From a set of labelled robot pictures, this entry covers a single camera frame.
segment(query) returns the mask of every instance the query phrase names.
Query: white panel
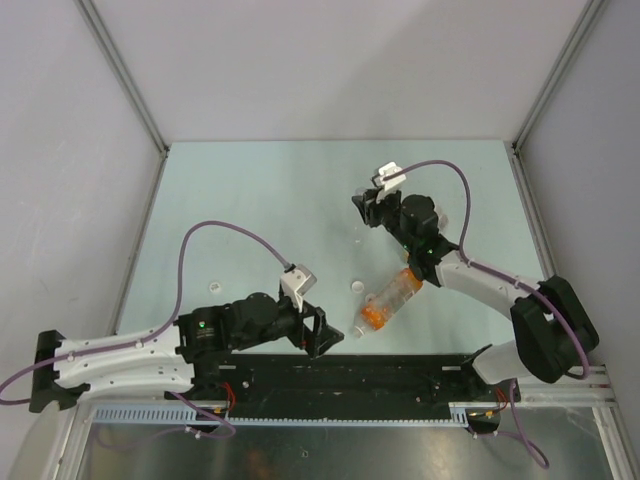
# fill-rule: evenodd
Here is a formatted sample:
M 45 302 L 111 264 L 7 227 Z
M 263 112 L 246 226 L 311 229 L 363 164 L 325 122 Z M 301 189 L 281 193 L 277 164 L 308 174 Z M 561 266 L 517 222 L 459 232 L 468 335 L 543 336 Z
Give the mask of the white panel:
M 73 2 L 1 2 L 0 45 L 4 380 L 40 331 L 106 333 L 158 155 Z M 0 407 L 0 478 L 33 418 Z
M 610 3 L 525 146 L 560 273 L 600 333 L 640 450 L 640 3 Z
M 98 0 L 177 140 L 511 140 L 586 0 Z

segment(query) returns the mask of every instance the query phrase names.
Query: gray wall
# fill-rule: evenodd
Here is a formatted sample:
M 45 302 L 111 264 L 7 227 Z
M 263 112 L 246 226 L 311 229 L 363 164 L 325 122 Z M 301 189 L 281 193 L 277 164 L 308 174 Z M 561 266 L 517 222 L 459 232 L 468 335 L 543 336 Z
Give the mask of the gray wall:
M 640 2 L 612 0 L 523 155 L 640 449 Z
M 42 330 L 106 333 L 159 157 L 72 1 L 0 2 L 0 65 L 3 381 Z M 33 418 L 0 407 L 0 478 Z

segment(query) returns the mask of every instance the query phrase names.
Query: clear plastic bottle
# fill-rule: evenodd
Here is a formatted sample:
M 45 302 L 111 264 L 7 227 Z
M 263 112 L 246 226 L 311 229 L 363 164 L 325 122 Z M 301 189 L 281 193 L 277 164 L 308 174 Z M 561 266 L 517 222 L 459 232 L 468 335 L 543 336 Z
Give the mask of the clear plastic bottle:
M 353 333 L 360 338 L 384 327 L 413 295 L 422 288 L 410 268 L 398 272 L 393 280 L 360 310 L 354 319 Z

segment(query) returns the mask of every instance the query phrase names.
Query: reflective metal surface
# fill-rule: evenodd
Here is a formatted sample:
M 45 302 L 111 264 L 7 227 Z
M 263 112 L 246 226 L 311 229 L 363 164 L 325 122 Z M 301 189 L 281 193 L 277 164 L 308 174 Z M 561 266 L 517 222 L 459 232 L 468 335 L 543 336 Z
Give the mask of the reflective metal surface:
M 125 452 L 92 443 L 81 480 L 612 479 L 592 410 L 522 410 L 529 438 L 549 457 L 541 470 L 507 438 L 473 440 L 462 429 L 419 427 L 239 427 L 228 440 L 172 433 Z M 510 412 L 502 429 L 514 431 Z M 107 425 L 126 444 L 166 426 Z

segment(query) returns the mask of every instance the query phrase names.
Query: white tabletop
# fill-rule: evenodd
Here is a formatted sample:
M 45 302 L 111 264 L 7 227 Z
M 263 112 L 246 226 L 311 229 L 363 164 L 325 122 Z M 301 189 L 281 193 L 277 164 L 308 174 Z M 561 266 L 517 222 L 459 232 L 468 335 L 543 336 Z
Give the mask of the white tabletop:
M 476 259 L 542 278 L 542 271 L 504 144 L 500 141 L 312 141 L 176 143 L 162 176 L 119 333 L 167 320 L 176 296 L 176 268 L 185 232 L 203 220 L 222 220 L 262 236 L 318 283 L 305 296 L 321 306 L 345 340 L 330 353 L 471 353 L 513 338 L 511 324 L 464 295 L 425 284 L 379 332 L 351 335 L 364 296 L 404 267 L 383 228 L 369 229 L 351 203 L 373 171 L 429 159 L 456 163 L 471 185 L 467 251 Z M 455 173 L 430 166 L 409 174 L 403 193 L 431 196 L 449 217 L 446 236 L 458 241 L 464 191 Z M 185 259 L 181 313 L 265 292 L 277 298 L 280 264 L 259 244 L 233 231 L 206 227 L 191 239 Z M 365 285 L 362 294 L 351 283 Z M 212 293 L 209 286 L 219 282 Z M 297 353 L 286 339 L 247 351 Z

